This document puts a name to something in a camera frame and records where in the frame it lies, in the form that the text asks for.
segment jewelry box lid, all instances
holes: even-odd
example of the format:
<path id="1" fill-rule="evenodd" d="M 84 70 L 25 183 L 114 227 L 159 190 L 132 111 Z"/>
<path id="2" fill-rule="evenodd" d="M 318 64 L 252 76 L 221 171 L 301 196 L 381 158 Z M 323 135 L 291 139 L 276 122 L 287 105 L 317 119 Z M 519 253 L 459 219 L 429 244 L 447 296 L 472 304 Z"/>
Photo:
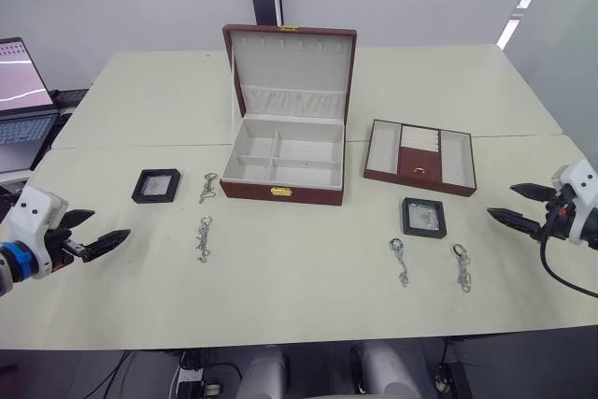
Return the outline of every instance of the jewelry box lid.
<path id="1" fill-rule="evenodd" d="M 222 32 L 242 116 L 347 123 L 355 30 L 228 24 Z"/>

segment gold clasp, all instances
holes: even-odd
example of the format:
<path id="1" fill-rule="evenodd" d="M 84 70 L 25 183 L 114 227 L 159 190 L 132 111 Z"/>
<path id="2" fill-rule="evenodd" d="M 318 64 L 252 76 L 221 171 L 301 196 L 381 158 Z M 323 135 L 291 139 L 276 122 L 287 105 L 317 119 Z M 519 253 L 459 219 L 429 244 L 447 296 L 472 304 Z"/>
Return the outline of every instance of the gold clasp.
<path id="1" fill-rule="evenodd" d="M 270 189 L 270 192 L 274 196 L 291 196 L 292 195 L 292 190 L 289 189 L 288 187 L 273 187 L 272 189 Z"/>

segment laptop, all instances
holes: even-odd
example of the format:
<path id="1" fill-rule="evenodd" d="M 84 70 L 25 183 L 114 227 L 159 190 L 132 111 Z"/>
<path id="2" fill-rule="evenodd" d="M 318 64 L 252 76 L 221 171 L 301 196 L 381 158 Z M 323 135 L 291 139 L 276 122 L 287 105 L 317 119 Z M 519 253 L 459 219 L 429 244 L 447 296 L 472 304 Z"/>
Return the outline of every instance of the laptop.
<path id="1" fill-rule="evenodd" d="M 22 39 L 0 39 L 0 173 L 29 169 L 57 117 Z"/>

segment floor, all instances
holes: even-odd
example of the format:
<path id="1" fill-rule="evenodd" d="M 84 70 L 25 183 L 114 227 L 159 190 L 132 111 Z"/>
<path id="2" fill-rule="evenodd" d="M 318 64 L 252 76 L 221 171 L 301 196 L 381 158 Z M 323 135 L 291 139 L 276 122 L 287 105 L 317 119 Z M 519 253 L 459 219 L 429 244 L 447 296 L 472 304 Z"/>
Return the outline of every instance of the floor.
<path id="1" fill-rule="evenodd" d="M 439 397 L 431 372 L 440 362 L 441 338 L 387 340 L 418 383 L 423 399 Z M 351 394 L 349 350 L 356 342 L 282 345 L 288 356 L 287 399 Z M 236 363 L 244 371 L 261 347 L 216 349 L 210 360 Z M 164 399 L 178 356 L 136 351 L 122 366 L 108 398 Z M 121 351 L 0 350 L 0 367 L 18 371 L 0 376 L 0 398 L 81 399 L 116 366 Z M 598 327 L 486 336 L 452 343 L 448 362 L 459 358 L 476 398 L 543 399 L 598 397 Z M 238 378 L 227 366 L 209 368 L 206 377 L 223 385 L 220 399 L 234 399 Z M 93 397 L 102 397 L 100 389 Z"/>

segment black cable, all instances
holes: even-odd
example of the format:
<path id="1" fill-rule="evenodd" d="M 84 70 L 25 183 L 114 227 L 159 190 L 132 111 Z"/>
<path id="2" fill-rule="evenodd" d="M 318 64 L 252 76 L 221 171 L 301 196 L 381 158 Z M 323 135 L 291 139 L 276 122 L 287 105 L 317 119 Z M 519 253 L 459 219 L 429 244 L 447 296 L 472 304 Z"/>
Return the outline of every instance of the black cable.
<path id="1" fill-rule="evenodd" d="M 212 358 L 215 350 L 208 349 L 185 349 L 180 354 L 178 366 L 180 369 L 192 369 L 197 371 L 207 365 Z"/>
<path id="2" fill-rule="evenodd" d="M 114 383 L 114 379 L 119 374 L 119 370 L 121 369 L 122 364 L 124 363 L 125 360 L 127 360 L 127 358 L 129 357 L 129 355 L 131 355 L 131 352 L 127 352 L 127 351 L 125 351 L 122 354 L 121 361 L 117 365 L 116 369 L 114 370 L 114 374 L 112 375 L 112 378 L 108 382 L 108 386 L 106 387 L 106 391 L 104 392 L 103 399 L 107 399 L 108 393 L 110 392 L 110 388 L 112 387 L 112 383 Z"/>
<path id="3" fill-rule="evenodd" d="M 230 362 L 209 363 L 202 367 L 203 368 L 211 368 L 212 366 L 230 366 L 231 368 L 233 368 L 236 371 L 236 374 L 239 376 L 239 380 L 243 380 L 243 375 L 241 374 L 241 370 L 234 363 L 230 363 Z"/>
<path id="4" fill-rule="evenodd" d="M 124 373 L 122 374 L 121 385 L 119 387 L 119 399 L 122 399 L 122 392 L 124 391 L 124 383 L 127 380 L 127 376 L 129 375 L 129 371 L 131 370 L 131 366 L 133 366 L 133 362 L 135 361 L 135 356 L 136 355 L 137 355 L 137 353 L 133 352 L 133 355 L 129 359 L 129 364 L 127 364 L 127 367 L 125 368 Z"/>
<path id="5" fill-rule="evenodd" d="M 447 357 L 447 349 L 449 348 L 449 339 L 443 338 L 443 340 L 445 340 L 445 348 L 442 351 L 442 360 L 440 361 L 440 364 L 445 362 L 445 358 Z"/>
<path id="6" fill-rule="evenodd" d="M 101 382 L 100 382 L 100 383 L 97 385 L 97 387 L 95 387 L 95 388 L 94 388 L 94 389 L 93 389 L 91 392 L 89 392 L 88 394 L 86 394 L 86 395 L 83 397 L 83 399 L 89 399 L 90 397 L 92 397 L 92 396 L 93 396 L 93 394 L 94 394 L 95 392 L 97 392 L 97 391 L 98 391 L 100 388 L 102 388 L 102 385 L 104 385 L 104 384 L 105 384 L 105 383 L 108 381 L 108 379 L 109 379 L 111 376 L 114 376 L 114 375 L 115 375 L 115 374 L 116 374 L 116 373 L 119 371 L 119 369 L 121 368 L 121 365 L 122 365 L 122 363 L 123 363 L 123 362 L 124 362 L 124 361 L 127 359 L 127 357 L 129 357 L 129 355 L 130 355 L 130 353 L 128 353 L 127 351 L 123 352 L 123 353 L 122 353 L 122 356 L 121 356 L 121 359 L 119 360 L 119 363 L 116 365 L 116 367 L 115 367 L 115 368 L 114 368 L 112 371 L 110 371 L 110 374 L 108 374 L 108 375 L 107 375 L 107 376 L 104 378 L 104 380 L 102 380 L 102 381 L 101 381 Z"/>
<path id="7" fill-rule="evenodd" d="M 544 269 L 547 271 L 547 273 L 549 275 L 551 275 L 553 278 L 555 278 L 556 280 L 561 282 L 561 284 L 566 285 L 567 287 L 575 290 L 576 292 L 587 294 L 588 296 L 591 296 L 592 298 L 598 298 L 598 293 L 592 292 L 590 290 L 586 290 L 583 287 L 579 287 L 578 285 L 572 284 L 568 280 L 564 280 L 559 275 L 557 275 L 554 271 L 552 271 L 550 269 L 550 267 L 548 266 L 548 263 L 546 261 L 546 245 L 548 243 L 548 239 L 550 238 L 550 234 L 552 233 L 552 228 L 554 226 L 554 222 L 556 221 L 557 216 L 559 214 L 559 209 L 560 209 L 559 207 L 554 207 L 550 211 L 550 214 L 548 215 L 548 220 L 546 222 L 546 227 L 544 228 L 544 234 L 542 235 L 542 240 L 540 241 L 540 261 L 542 261 L 542 266 L 544 266 Z"/>

